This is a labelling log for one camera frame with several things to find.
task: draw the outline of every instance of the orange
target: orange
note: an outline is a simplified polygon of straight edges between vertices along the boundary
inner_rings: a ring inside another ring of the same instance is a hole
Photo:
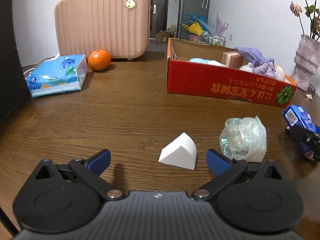
[[[106,69],[111,63],[111,56],[109,52],[98,49],[92,52],[88,57],[88,66],[93,71],[100,71]]]

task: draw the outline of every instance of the triangular sponge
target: triangular sponge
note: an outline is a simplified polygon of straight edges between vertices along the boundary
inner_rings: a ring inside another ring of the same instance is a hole
[[[197,158],[197,148],[193,140],[183,133],[161,151],[159,162],[194,170]]]

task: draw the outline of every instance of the floor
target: floor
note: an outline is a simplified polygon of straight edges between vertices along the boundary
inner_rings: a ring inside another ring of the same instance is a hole
[[[147,51],[167,51],[167,43],[156,43],[155,39],[149,39]]]

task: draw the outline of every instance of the pink textured vase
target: pink textured vase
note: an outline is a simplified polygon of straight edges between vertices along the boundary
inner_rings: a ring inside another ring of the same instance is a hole
[[[317,74],[320,64],[320,43],[308,35],[301,35],[301,40],[294,57],[296,66],[291,78],[303,91],[307,91],[312,75]]]

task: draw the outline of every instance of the tissue box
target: tissue box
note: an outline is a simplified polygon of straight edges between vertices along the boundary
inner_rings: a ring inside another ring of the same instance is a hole
[[[26,82],[32,97],[81,90],[87,75],[85,55],[69,55],[38,65]]]
[[[303,108],[303,106],[289,105],[282,113],[285,121],[289,127],[296,125],[302,126],[307,130],[312,132],[317,132],[316,127],[314,126],[310,115]],[[304,143],[299,142],[299,147],[302,150],[303,154],[310,160],[313,160],[313,151],[310,147]]]

